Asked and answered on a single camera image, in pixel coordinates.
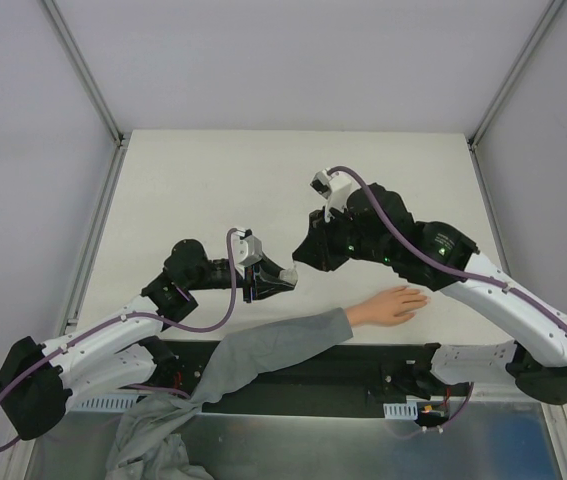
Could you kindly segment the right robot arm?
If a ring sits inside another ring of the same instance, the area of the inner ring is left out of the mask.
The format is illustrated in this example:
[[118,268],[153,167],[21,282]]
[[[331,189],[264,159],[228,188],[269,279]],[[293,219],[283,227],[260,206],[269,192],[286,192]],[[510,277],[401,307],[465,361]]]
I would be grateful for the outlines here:
[[293,258],[330,272],[349,260],[391,268],[400,278],[459,301],[510,336],[497,345],[430,345],[406,380],[414,395],[461,383],[514,385],[551,405],[567,403],[567,315],[514,281],[475,242],[442,222],[413,219],[400,195],[378,184],[354,190],[345,176],[318,173],[326,201],[309,216]]

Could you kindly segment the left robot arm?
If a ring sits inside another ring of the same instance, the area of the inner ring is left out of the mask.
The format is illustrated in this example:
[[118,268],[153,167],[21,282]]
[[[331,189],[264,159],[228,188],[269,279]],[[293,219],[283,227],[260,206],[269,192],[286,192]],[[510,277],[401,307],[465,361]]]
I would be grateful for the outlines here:
[[295,269],[269,259],[251,231],[232,229],[227,255],[211,260],[203,245],[174,245],[159,275],[116,313],[41,343],[15,342],[0,368],[0,411],[22,441],[54,428],[81,402],[128,386],[162,389],[174,377],[174,356],[159,334],[192,332],[184,319],[198,306],[197,290],[229,290],[229,305],[264,300],[296,287]]

